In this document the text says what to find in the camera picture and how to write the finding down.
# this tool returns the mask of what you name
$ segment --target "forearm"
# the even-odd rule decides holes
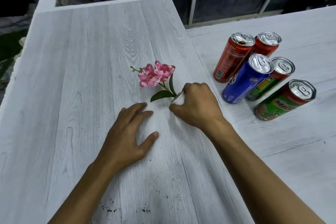
[[[205,131],[257,224],[324,223],[244,143],[227,122]]]
[[[113,175],[92,163],[48,224],[88,224]]]

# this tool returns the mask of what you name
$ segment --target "right hand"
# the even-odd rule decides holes
[[[183,105],[171,104],[169,110],[185,123],[201,129],[203,132],[212,123],[225,122],[215,95],[206,83],[186,83],[183,92]]]

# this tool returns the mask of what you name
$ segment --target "table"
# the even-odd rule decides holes
[[[66,9],[43,6],[34,15],[0,120],[2,223],[39,224],[53,216],[97,156],[121,108],[149,102],[158,90],[139,87],[138,76],[130,69],[155,60],[176,66],[176,91],[186,82],[207,83],[243,140],[332,223],[336,219],[333,14],[335,8],[330,7],[187,33],[171,0]],[[312,82],[317,99],[262,122],[254,117],[250,103],[226,105],[218,94],[223,85],[209,73],[233,31],[249,29],[255,34],[276,20],[271,30],[283,37],[276,54],[294,61],[296,78]],[[315,34],[299,43],[290,40],[295,32],[307,33],[309,25],[316,27]],[[302,54],[295,60],[294,53],[312,50],[314,55]],[[323,56],[317,58],[317,51]],[[138,142],[156,130],[160,138],[144,160],[112,180],[92,223],[253,223],[213,145],[170,113],[169,104],[162,99],[148,105],[154,115],[141,127]]]

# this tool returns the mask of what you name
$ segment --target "finger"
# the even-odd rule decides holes
[[[170,104],[169,110],[177,117],[180,117],[183,113],[183,105]]]
[[[128,123],[130,123],[134,119],[134,117],[138,114],[138,112],[144,109],[146,106],[147,103],[136,103],[131,107],[129,107],[125,113]]]
[[[159,133],[156,131],[154,133],[151,133],[145,141],[141,145],[138,146],[138,154],[140,158],[144,158],[145,155],[149,152],[151,147],[153,146],[156,139],[158,139]]]
[[[187,93],[187,92],[189,91],[190,87],[191,87],[191,83],[187,82],[187,83],[184,85],[182,91],[183,91],[184,93]]]
[[[138,113],[138,115],[135,116],[135,118],[132,120],[131,124],[134,126],[135,130],[137,130],[141,123],[152,115],[153,111],[144,111]]]
[[[118,114],[117,119],[119,119],[119,117],[121,117],[121,116],[123,115],[123,113],[125,112],[125,110],[126,110],[125,107],[123,107],[123,108],[121,109],[121,111],[120,111],[119,114]]]

